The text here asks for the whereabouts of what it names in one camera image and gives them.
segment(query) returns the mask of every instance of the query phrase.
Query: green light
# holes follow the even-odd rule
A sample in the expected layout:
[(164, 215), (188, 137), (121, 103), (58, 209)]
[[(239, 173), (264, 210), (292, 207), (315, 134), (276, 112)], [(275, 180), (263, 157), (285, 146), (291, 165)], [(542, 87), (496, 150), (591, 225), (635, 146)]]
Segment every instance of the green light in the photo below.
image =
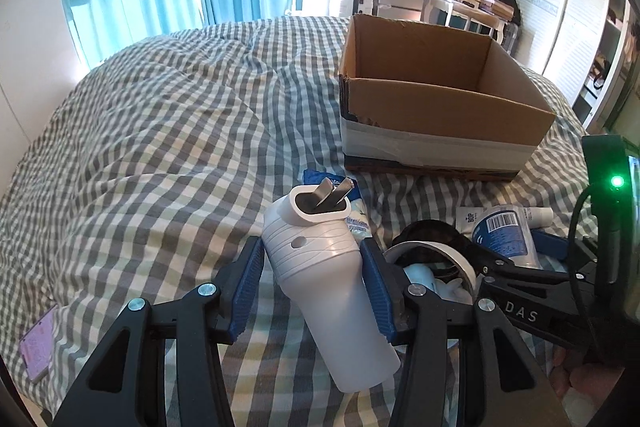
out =
[(615, 188), (620, 188), (625, 184), (625, 179), (622, 176), (613, 176), (611, 179), (611, 185)]

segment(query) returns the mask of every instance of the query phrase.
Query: purple card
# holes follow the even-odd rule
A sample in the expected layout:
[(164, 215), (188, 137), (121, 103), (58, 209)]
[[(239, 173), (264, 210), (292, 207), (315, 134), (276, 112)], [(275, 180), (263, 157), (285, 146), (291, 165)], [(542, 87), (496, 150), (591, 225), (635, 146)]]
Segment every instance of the purple card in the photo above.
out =
[(53, 313), (56, 309), (50, 309), (20, 341), (20, 353), (32, 382), (40, 380), (49, 370), (53, 352)]

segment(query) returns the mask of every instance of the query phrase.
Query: silver bolt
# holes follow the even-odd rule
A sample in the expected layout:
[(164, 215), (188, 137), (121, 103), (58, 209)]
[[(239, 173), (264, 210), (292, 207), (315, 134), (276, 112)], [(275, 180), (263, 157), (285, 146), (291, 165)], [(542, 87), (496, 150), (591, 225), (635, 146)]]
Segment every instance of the silver bolt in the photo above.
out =
[(478, 301), (478, 306), (482, 311), (485, 312), (492, 312), (495, 310), (495, 302), (493, 302), (491, 299), (480, 299)]
[(216, 292), (216, 285), (211, 284), (210, 282), (204, 283), (200, 285), (198, 288), (198, 293), (203, 297), (208, 297), (209, 295), (213, 295)]
[(407, 286), (406, 290), (411, 293), (411, 295), (415, 295), (416, 297), (420, 297), (421, 295), (427, 293), (426, 286), (423, 286), (422, 284), (410, 284), (409, 286)]
[(127, 304), (127, 308), (129, 308), (132, 312), (139, 312), (142, 308), (145, 307), (145, 299), (141, 299), (138, 297), (137, 299), (131, 299), (129, 304)]

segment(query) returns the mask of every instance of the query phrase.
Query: checkered bedspread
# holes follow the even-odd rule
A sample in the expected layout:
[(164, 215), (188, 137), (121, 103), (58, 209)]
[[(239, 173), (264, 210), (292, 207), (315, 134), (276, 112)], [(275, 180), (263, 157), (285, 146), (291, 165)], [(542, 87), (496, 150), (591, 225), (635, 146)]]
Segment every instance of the checkered bedspread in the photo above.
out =
[[(76, 87), (0, 204), (0, 353), (26, 396), (55, 411), (129, 299), (166, 301), (209, 281), (303, 169), (344, 174), (337, 66), (346, 29), (346, 20), (285, 17), (151, 38)], [(452, 222), (460, 205), (551, 206), (552, 231), (566, 232), (586, 184), (583, 130), (560, 92), (529, 74), (558, 117), (514, 182), (355, 175), (381, 243), (417, 219)], [(54, 305), (50, 371), (33, 384), (18, 340)], [(548, 364), (550, 346), (525, 337)], [(388, 421), (394, 382), (341, 394), (268, 263), (247, 330), (222, 353), (238, 426)], [(448, 396), (455, 402), (453, 386)]]

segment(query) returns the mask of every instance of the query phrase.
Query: open cardboard box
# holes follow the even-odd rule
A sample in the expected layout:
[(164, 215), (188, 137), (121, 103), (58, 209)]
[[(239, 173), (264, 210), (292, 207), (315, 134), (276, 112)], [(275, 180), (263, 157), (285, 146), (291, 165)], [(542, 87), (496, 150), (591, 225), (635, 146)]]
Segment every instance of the open cardboard box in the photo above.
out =
[(340, 63), (349, 170), (511, 180), (556, 115), (488, 36), (354, 15)]

